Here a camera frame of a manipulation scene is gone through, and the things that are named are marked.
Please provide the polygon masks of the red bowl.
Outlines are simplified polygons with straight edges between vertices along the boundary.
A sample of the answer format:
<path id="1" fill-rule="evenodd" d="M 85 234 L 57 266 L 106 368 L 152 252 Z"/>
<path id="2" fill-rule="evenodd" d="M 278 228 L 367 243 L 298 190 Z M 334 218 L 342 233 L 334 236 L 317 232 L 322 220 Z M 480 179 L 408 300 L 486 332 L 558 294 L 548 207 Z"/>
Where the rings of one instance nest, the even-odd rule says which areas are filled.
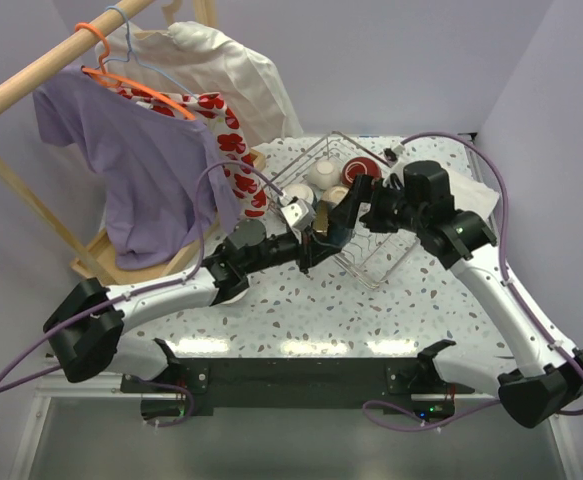
<path id="1" fill-rule="evenodd" d="M 368 157 L 355 157 L 348 160 L 342 168 L 341 183 L 346 187 L 351 187 L 359 175 L 368 175 L 373 178 L 380 178 L 382 171 L 378 163 Z"/>

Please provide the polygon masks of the blue floral bowl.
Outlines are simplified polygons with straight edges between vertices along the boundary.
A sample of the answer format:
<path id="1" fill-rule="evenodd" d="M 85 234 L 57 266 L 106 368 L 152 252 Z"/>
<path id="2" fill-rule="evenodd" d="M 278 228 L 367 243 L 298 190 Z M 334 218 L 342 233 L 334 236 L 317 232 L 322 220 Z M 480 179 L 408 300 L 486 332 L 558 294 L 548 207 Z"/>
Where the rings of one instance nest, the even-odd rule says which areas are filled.
<path id="1" fill-rule="evenodd" d="M 334 207 L 333 203 L 320 200 L 316 204 L 316 216 L 312 227 L 320 242 L 344 248 L 354 236 L 354 232 L 329 219 L 329 214 Z"/>

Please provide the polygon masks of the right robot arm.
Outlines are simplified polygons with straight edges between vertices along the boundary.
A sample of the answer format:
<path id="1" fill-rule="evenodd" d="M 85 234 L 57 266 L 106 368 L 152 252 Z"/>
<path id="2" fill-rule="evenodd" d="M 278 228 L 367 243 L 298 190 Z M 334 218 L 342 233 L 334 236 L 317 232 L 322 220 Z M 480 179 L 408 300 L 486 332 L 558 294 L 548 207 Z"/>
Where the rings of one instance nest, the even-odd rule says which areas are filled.
<path id="1" fill-rule="evenodd" d="M 435 161 L 403 169 L 399 188 L 359 174 L 331 210 L 329 225 L 373 233 L 406 230 L 474 296 L 508 345 L 515 369 L 490 374 L 474 362 L 435 356 L 416 369 L 419 386 L 450 382 L 496 397 L 519 425 L 534 428 L 583 395 L 583 349 L 551 322 L 508 269 L 494 232 L 480 215 L 456 208 L 447 171 Z"/>

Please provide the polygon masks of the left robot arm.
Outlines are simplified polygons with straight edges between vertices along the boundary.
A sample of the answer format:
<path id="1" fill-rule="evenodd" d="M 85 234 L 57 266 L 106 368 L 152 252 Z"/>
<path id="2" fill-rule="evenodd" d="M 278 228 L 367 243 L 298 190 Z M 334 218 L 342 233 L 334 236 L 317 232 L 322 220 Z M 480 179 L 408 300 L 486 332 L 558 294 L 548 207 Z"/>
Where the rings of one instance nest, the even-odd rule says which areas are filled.
<path id="1" fill-rule="evenodd" d="M 79 282 L 43 331 L 71 383 L 109 371 L 138 376 L 154 391 L 167 392 L 178 380 L 172 354 L 163 342 L 130 338 L 128 331 L 180 311 L 227 303 L 248 289 L 255 272 L 295 263 L 306 273 L 350 238 L 350 230 L 338 227 L 325 234 L 307 228 L 269 235 L 262 222 L 243 220 L 199 267 L 135 284 Z"/>

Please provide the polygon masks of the wooden clothes rack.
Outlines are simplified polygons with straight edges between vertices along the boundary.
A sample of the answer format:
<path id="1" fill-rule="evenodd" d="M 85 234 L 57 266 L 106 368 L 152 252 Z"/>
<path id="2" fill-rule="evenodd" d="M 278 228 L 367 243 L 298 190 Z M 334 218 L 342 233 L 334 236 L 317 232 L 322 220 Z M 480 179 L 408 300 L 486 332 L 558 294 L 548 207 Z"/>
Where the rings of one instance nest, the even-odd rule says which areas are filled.
<path id="1" fill-rule="evenodd" d="M 71 35 L 55 1 L 0 1 L 0 84 Z M 41 141 L 32 99 L 0 115 L 0 157 L 55 215 L 47 223 L 0 177 L 0 295 L 44 294 L 69 273 L 120 283 L 112 244 L 99 234 L 104 190 L 77 146 Z"/>

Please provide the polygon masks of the cream floral bowl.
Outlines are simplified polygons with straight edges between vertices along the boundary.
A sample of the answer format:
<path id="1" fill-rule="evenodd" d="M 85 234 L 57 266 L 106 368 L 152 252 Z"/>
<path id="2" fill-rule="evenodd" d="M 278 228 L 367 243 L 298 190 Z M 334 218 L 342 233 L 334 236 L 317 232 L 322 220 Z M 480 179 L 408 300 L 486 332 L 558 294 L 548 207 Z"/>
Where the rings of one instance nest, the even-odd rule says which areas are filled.
<path id="1" fill-rule="evenodd" d="M 321 200 L 332 205 L 338 205 L 349 193 L 349 189 L 345 186 L 334 186 L 327 189 L 321 197 Z"/>

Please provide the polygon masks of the small white bowl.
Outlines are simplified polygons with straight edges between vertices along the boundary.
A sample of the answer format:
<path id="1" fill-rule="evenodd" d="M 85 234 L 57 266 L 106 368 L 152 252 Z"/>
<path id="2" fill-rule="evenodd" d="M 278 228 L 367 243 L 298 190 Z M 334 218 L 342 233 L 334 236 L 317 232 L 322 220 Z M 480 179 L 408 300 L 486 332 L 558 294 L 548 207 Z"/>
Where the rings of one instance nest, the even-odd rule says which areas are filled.
<path id="1" fill-rule="evenodd" d="M 320 190 L 328 190 L 340 184 L 341 170 L 331 160 L 316 161 L 307 174 L 307 181 Z"/>

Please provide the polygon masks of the teal white dotted bowl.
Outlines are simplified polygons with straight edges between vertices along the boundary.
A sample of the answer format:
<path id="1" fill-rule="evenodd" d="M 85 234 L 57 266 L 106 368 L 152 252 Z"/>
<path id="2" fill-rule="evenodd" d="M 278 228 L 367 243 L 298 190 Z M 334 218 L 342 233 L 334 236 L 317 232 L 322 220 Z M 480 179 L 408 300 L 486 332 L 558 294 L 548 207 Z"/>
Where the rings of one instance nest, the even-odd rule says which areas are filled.
<path id="1" fill-rule="evenodd" d="M 312 206 L 316 205 L 317 199 L 315 193 L 309 185 L 302 183 L 292 183 L 285 186 L 282 191 L 285 195 L 291 198 L 304 200 Z"/>

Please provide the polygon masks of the white folded cloth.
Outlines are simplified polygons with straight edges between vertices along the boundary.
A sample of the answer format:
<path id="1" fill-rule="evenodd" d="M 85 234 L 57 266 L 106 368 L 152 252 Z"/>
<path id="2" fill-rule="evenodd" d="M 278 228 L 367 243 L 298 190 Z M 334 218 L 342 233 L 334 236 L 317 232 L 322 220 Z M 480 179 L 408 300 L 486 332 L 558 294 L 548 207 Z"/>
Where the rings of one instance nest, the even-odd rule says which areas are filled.
<path id="1" fill-rule="evenodd" d="M 497 206 L 500 194 L 487 185 L 451 169 L 447 170 L 447 174 L 456 207 L 478 214 L 490 227 L 493 227 L 490 217 Z"/>

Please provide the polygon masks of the red floral cloth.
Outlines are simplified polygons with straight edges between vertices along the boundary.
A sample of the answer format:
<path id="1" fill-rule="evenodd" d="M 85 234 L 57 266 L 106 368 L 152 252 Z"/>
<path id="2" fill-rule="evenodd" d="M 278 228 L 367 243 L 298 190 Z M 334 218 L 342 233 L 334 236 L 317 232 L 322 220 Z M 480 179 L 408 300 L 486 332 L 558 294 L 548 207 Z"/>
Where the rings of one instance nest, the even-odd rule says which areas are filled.
<path id="1" fill-rule="evenodd" d="M 201 120 L 215 140 L 222 160 L 253 165 L 251 149 L 240 121 L 220 93 L 205 93 L 197 97 L 161 92 L 168 102 L 149 93 L 128 86 L 114 88 L 118 95 L 139 106 L 162 115 L 184 119 L 181 109 L 186 109 Z M 224 174 L 233 193 L 242 204 L 246 217 L 262 217 L 267 210 L 267 195 L 261 179 L 249 168 L 224 166 Z"/>

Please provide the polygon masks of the purple t-shirt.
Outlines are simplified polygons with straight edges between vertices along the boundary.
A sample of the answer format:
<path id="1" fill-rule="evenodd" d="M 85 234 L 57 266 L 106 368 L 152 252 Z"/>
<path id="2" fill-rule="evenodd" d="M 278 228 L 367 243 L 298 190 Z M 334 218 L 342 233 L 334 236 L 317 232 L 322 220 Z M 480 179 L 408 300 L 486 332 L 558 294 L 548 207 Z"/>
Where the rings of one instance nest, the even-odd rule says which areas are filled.
<path id="1" fill-rule="evenodd" d="M 240 205 L 218 147 L 199 120 L 137 105 L 69 66 L 37 88 L 43 142 L 77 145 L 105 184 L 105 227 L 123 270 L 170 260 L 195 241 L 194 222 L 232 230 Z"/>

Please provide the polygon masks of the white shirt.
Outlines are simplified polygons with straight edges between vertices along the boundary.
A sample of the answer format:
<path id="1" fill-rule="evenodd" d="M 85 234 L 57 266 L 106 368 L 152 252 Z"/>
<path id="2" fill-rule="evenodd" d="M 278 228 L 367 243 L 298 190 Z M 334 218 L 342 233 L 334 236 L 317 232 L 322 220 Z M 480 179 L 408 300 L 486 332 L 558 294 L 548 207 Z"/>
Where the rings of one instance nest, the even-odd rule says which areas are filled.
<path id="1" fill-rule="evenodd" d="M 159 31 L 144 31 L 134 24 L 130 28 L 142 62 L 163 70 L 197 95 L 220 93 L 240 121 L 248 144 L 303 135 L 278 69 L 265 55 L 193 21 Z M 122 26 L 108 35 L 110 57 L 126 56 L 125 32 Z M 186 94 L 134 62 L 107 63 L 106 69 L 160 92 Z"/>

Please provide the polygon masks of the orange hanger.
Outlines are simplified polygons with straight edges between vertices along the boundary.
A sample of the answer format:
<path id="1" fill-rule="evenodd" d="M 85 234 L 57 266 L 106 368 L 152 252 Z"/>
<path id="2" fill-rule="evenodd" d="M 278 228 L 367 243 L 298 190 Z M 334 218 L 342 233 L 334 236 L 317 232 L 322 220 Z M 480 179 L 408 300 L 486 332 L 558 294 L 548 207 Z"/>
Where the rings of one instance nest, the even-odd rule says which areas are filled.
<path id="1" fill-rule="evenodd" d="M 108 72 L 105 67 L 105 60 L 110 55 L 110 45 L 106 37 L 102 34 L 100 30 L 96 27 L 91 25 L 90 23 L 86 22 L 79 22 L 75 25 L 74 28 L 75 32 L 80 30 L 87 30 L 91 34 L 93 34 L 103 45 L 103 53 L 98 57 L 98 69 L 93 69 L 89 67 L 82 67 L 81 70 L 83 73 L 90 76 L 100 85 L 107 87 L 107 88 L 118 88 L 122 85 L 126 85 L 131 87 L 132 89 L 139 90 L 148 94 L 150 97 L 160 100 L 161 102 L 167 104 L 168 106 L 172 107 L 174 110 L 180 112 L 186 120 L 195 120 L 195 116 L 188 111 L 185 107 L 179 105 L 174 100 L 166 97 L 162 93 L 159 93 L 146 85 L 133 81 L 129 78 L 123 77 L 121 75 L 117 75 L 111 72 Z"/>

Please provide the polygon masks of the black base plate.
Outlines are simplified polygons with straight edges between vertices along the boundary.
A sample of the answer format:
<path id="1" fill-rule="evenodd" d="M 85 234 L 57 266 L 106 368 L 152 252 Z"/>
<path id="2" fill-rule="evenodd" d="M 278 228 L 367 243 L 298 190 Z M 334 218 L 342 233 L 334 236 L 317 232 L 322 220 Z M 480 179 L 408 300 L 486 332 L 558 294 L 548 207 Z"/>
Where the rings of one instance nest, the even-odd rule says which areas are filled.
<path id="1" fill-rule="evenodd" d="M 416 358 L 191 358 L 147 383 L 121 381 L 122 393 L 141 395 L 146 420 L 218 409 L 359 409 L 369 400 L 438 420 L 455 413 L 465 390 Z"/>

